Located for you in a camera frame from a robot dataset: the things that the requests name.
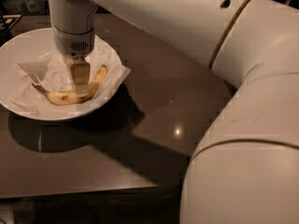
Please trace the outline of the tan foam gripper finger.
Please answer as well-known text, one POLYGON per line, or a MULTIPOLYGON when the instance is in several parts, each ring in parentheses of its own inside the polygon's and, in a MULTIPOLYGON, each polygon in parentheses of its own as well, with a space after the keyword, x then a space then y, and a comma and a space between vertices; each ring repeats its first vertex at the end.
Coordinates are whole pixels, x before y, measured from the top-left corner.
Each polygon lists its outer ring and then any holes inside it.
POLYGON ((90 64, 83 57, 78 57, 75 60, 71 60, 69 72, 76 96, 86 96, 89 89, 90 64))

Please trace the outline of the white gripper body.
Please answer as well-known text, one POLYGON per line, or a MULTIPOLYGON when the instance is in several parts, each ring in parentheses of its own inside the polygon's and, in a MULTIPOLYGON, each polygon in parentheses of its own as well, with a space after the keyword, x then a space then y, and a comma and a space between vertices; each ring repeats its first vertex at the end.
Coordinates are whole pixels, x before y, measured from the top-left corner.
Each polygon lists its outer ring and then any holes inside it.
POLYGON ((52 26, 52 37, 56 49, 64 56, 86 57, 94 48, 94 29, 84 34, 69 34, 52 26))

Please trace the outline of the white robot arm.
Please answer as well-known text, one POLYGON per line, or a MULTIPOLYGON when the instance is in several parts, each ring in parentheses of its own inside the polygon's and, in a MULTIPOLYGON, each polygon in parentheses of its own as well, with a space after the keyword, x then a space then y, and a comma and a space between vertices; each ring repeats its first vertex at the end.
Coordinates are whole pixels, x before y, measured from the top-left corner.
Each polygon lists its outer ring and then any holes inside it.
POLYGON ((236 89, 192 155, 180 224, 299 224, 298 10, 272 0, 90 1, 236 89))

